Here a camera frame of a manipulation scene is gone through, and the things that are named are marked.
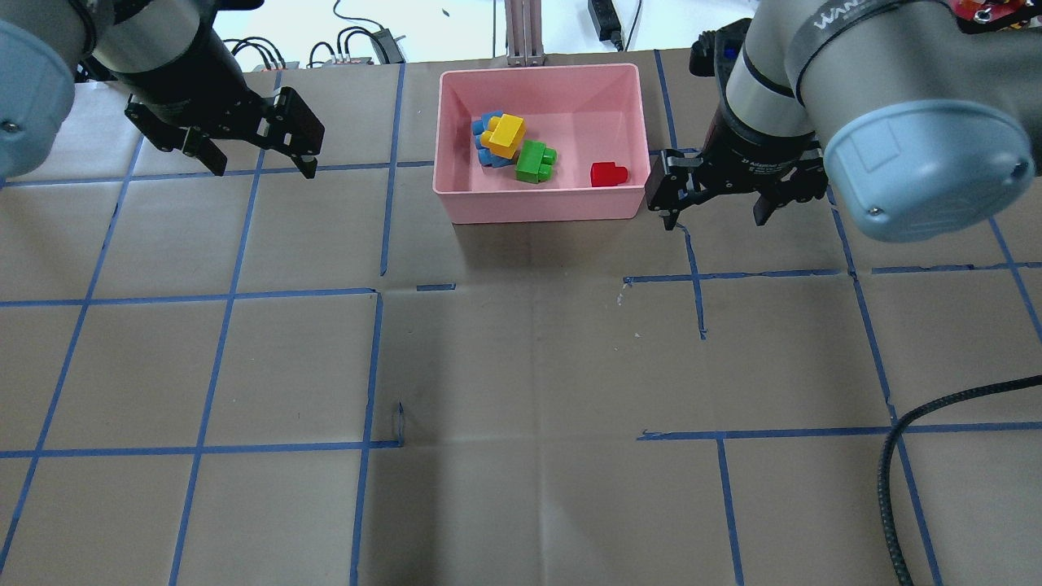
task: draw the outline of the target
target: pink plastic container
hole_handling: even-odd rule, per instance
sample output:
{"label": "pink plastic container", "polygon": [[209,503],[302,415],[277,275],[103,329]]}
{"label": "pink plastic container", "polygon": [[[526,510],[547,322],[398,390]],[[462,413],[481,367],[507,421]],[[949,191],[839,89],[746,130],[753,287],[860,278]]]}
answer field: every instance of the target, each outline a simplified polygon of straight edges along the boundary
{"label": "pink plastic container", "polygon": [[[557,151],[553,177],[519,181],[514,166],[481,167],[471,122],[495,111],[525,120],[525,139]],[[590,166],[629,170],[620,186],[590,187]],[[435,192],[454,224],[632,218],[650,173],[637,66],[527,67],[442,74]]]}

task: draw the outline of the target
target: black cable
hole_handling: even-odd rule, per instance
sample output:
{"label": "black cable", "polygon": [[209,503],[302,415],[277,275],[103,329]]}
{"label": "black cable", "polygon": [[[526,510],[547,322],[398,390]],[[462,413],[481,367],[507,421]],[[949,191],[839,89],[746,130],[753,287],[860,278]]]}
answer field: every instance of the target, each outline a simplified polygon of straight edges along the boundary
{"label": "black cable", "polygon": [[352,36],[354,36],[355,34],[362,34],[362,35],[365,35],[365,36],[368,36],[369,39],[371,39],[371,40],[373,41],[373,44],[375,44],[375,45],[376,45],[376,47],[378,47],[378,48],[380,49],[380,53],[382,53],[382,54],[383,54],[383,63],[386,63],[386,64],[388,64],[388,63],[391,63],[391,57],[389,57],[389,56],[388,56],[388,50],[383,48],[383,44],[382,44],[382,43],[380,43],[380,42],[379,42],[379,41],[378,41],[378,40],[376,39],[376,36],[374,36],[374,35],[373,35],[373,33],[372,33],[372,32],[369,32],[369,31],[368,31],[368,30],[366,30],[366,29],[362,29],[362,30],[352,30],[351,32],[349,32],[349,33],[347,34],[347,39],[344,39],[344,50],[345,50],[345,51],[347,50],[347,46],[348,46],[348,44],[350,44],[350,43],[351,43],[351,38],[352,38]]}
{"label": "black cable", "polygon": [[369,30],[367,30],[365,27],[362,26],[349,26],[337,33],[337,50],[340,51],[340,54],[350,55],[350,53],[347,50],[347,43],[344,43],[344,33],[353,32],[355,30],[365,30],[366,32],[369,32]]}
{"label": "black cable", "polygon": [[329,49],[329,54],[332,55],[332,60],[337,60],[337,52],[332,50],[332,45],[326,43],[325,41],[319,41],[318,43],[315,44],[314,47],[312,47],[312,52],[309,55],[307,55],[308,69],[311,69],[311,67],[316,63],[319,63],[315,60],[315,51],[317,51],[319,47],[325,47],[326,49]]}
{"label": "black cable", "polygon": [[368,22],[368,23],[372,23],[372,24],[375,24],[376,26],[380,27],[380,30],[384,29],[384,26],[382,24],[380,24],[380,23],[378,23],[378,22],[376,22],[376,21],[374,21],[372,19],[364,19],[364,18],[361,18],[361,17],[345,17],[345,16],[341,15],[340,13],[337,11],[337,6],[340,6],[340,2],[341,2],[341,0],[337,0],[333,3],[333,5],[332,5],[332,14],[333,14],[334,17],[337,17],[339,19],[344,19],[346,21]]}
{"label": "black cable", "polygon": [[275,51],[275,56],[278,57],[278,63],[280,63],[282,65],[282,69],[287,69],[286,59],[282,58],[282,52],[278,50],[278,47],[276,47],[274,43],[272,43],[271,41],[265,39],[264,36],[246,36],[245,39],[242,40],[242,43],[245,43],[247,41],[254,41],[254,42],[255,41],[263,41],[263,42],[271,45],[272,50]]}
{"label": "black cable", "polygon": [[634,40],[634,30],[637,29],[637,21],[641,18],[641,8],[644,7],[644,0],[637,1],[637,14],[634,15],[634,24],[629,27],[629,34],[626,35],[626,47],[623,51],[629,50],[629,43]]}
{"label": "black cable", "polygon": [[893,460],[894,448],[901,434],[912,421],[923,415],[933,413],[942,407],[948,407],[949,405],[971,398],[1016,391],[1039,385],[1042,385],[1042,375],[1007,381],[1006,383],[995,383],[994,385],[952,393],[908,412],[894,424],[890,433],[887,434],[887,439],[883,442],[883,454],[879,456],[879,467],[876,470],[876,495],[879,498],[879,517],[883,520],[883,535],[887,539],[887,550],[890,551],[890,561],[894,565],[894,573],[897,575],[897,582],[901,586],[915,586],[912,583],[912,575],[909,573],[908,565],[904,563],[904,555],[901,553],[901,546],[897,540],[897,529],[894,526],[894,511],[890,503],[890,462]]}
{"label": "black cable", "polygon": [[235,46],[231,49],[232,55],[238,55],[239,51],[242,51],[246,47],[253,47],[258,53],[260,53],[260,59],[264,60],[265,69],[273,69],[271,62],[274,60],[275,56],[271,54],[271,50],[268,48],[248,41],[243,44],[244,41],[242,39],[225,39],[224,43],[235,43]]}

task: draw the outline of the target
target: blue plastic cover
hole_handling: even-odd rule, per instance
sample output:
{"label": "blue plastic cover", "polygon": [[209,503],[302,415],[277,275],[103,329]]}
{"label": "blue plastic cover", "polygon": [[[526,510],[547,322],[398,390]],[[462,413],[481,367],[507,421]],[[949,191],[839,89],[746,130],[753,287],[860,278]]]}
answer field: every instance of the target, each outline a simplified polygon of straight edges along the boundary
{"label": "blue plastic cover", "polygon": [[50,154],[75,91],[72,72],[54,49],[2,20],[0,55],[0,177],[14,177]]}
{"label": "blue plastic cover", "polygon": [[1031,186],[1035,162],[1011,116],[938,99],[851,121],[825,148],[825,171],[863,233],[913,242],[1001,211]]}

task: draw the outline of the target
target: metal post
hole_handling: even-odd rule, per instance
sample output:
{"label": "metal post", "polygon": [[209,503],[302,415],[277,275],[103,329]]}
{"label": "metal post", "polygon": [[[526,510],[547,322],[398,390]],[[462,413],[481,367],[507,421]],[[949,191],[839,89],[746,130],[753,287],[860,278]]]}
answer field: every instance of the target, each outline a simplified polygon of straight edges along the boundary
{"label": "metal post", "polygon": [[504,0],[506,6],[506,64],[543,65],[542,0]]}

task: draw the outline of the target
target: green toy block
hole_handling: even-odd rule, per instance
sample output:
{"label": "green toy block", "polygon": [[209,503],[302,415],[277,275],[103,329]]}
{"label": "green toy block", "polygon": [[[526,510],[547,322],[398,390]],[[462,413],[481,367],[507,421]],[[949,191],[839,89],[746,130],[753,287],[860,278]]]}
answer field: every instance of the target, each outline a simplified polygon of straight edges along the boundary
{"label": "green toy block", "polygon": [[557,151],[547,148],[546,143],[525,141],[518,155],[517,178],[519,181],[539,184],[553,176],[552,165],[557,161]]}

